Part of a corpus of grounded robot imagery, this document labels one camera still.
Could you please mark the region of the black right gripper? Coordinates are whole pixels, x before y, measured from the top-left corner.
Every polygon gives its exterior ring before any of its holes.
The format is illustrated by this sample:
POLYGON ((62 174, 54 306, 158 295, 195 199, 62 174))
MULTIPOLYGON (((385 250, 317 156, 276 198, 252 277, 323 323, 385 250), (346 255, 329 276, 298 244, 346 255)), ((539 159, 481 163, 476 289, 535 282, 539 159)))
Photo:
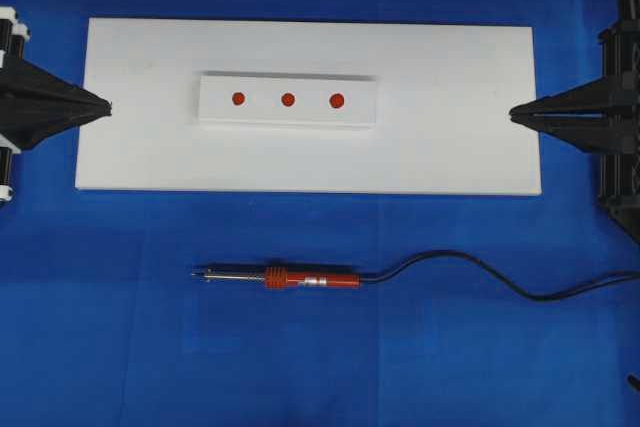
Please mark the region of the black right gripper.
MULTIPOLYGON (((631 88, 639 89, 639 22, 621 20, 599 36, 605 77, 568 91, 517 105, 510 120, 539 133, 569 143, 583 152, 605 153, 608 122, 578 116, 602 110, 608 104, 608 77, 630 75, 631 88)), ((608 115, 622 145, 601 158, 598 200, 616 220, 639 218, 639 100, 617 107, 608 115)))

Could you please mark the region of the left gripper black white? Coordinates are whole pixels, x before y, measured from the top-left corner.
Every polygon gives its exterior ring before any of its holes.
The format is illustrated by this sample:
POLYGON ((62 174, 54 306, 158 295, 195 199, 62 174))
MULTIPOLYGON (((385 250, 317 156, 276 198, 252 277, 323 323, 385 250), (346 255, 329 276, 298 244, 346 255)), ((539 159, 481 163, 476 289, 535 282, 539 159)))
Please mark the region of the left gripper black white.
POLYGON ((30 40, 28 27, 18 21, 14 8, 1 7, 1 99, 57 101, 77 103, 103 109, 93 112, 70 112, 50 119, 25 118, 15 126, 1 127, 1 202, 13 198, 10 185, 12 159, 21 150, 32 150, 44 140, 109 117, 111 103, 82 87, 68 83, 48 71, 22 59, 30 40))

